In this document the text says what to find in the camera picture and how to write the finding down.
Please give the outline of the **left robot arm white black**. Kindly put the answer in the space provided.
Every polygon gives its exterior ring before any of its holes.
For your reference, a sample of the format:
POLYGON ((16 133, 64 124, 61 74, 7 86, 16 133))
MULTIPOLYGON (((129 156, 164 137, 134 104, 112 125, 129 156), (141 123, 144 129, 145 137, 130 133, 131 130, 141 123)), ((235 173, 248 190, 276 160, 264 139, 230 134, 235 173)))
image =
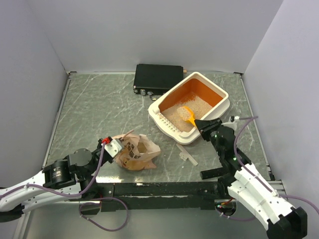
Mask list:
POLYGON ((31 178, 0 190, 0 221, 10 222, 38 207, 59 201, 93 200, 100 187, 96 177, 101 167, 112 163, 123 150, 120 139, 107 137, 97 148, 85 148, 57 159, 31 178))

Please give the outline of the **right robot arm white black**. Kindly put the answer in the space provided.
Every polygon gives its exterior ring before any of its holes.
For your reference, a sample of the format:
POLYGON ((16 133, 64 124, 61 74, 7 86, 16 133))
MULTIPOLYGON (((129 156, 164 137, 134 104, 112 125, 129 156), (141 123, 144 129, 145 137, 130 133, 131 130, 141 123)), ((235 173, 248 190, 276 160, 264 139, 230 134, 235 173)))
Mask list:
POLYGON ((222 198, 240 202, 263 225, 270 239, 303 239, 308 234, 306 211, 279 195, 237 146, 239 117, 194 121, 205 141, 211 142, 225 173, 218 178, 222 198))

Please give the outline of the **yellow plastic litter scoop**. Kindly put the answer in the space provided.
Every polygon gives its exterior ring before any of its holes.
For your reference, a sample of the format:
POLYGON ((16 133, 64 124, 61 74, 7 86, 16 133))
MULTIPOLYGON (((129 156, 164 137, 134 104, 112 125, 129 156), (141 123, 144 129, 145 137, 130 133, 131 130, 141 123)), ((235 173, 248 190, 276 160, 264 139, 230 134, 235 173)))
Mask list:
POLYGON ((194 112, 187 106, 181 106, 177 110, 177 115, 179 116, 182 123, 183 131, 190 131, 192 128, 197 128, 195 126, 195 115, 194 112))

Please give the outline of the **pink cat litter bag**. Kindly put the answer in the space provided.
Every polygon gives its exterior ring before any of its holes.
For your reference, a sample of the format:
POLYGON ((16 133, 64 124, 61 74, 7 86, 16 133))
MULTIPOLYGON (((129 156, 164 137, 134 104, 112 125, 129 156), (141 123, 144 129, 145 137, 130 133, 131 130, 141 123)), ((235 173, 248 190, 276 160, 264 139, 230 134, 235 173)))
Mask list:
POLYGON ((124 149, 116 156, 115 162, 122 168, 130 171, 155 169, 153 159, 160 155, 160 147, 144 134, 126 134, 114 136, 119 139, 124 149))

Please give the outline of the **beige bag sealing clip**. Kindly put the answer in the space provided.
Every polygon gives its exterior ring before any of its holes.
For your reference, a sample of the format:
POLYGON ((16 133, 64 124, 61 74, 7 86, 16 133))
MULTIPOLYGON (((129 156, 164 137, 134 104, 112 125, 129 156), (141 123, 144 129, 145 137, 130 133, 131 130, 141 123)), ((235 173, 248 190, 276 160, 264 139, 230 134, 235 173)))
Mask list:
POLYGON ((187 152, 187 150, 180 144, 176 145, 178 149, 180 150, 180 157, 184 161, 189 160, 194 166, 198 165, 198 162, 187 152))

